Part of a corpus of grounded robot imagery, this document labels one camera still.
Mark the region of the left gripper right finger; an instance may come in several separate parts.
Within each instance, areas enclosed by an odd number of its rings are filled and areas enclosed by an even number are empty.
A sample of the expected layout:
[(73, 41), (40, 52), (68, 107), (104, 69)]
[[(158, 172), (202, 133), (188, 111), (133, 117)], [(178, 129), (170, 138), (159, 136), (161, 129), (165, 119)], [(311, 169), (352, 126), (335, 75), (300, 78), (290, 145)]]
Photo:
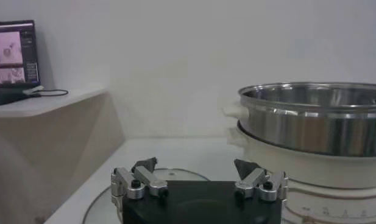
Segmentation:
[(275, 202), (286, 200), (288, 177), (284, 171), (269, 174), (257, 163), (235, 159), (234, 165), (240, 180), (235, 182), (235, 197), (238, 202), (253, 198), (258, 192), (260, 200)]

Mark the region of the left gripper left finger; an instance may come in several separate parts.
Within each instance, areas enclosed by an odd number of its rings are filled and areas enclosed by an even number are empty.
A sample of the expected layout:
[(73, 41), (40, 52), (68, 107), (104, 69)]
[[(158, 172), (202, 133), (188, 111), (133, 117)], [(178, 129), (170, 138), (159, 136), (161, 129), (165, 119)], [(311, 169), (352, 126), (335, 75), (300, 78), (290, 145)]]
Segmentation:
[(145, 190), (149, 195), (165, 198), (169, 195), (168, 182), (154, 175), (156, 157), (137, 161), (127, 170), (124, 167), (114, 168), (111, 173), (111, 193), (114, 197), (128, 197), (131, 200), (144, 198)]

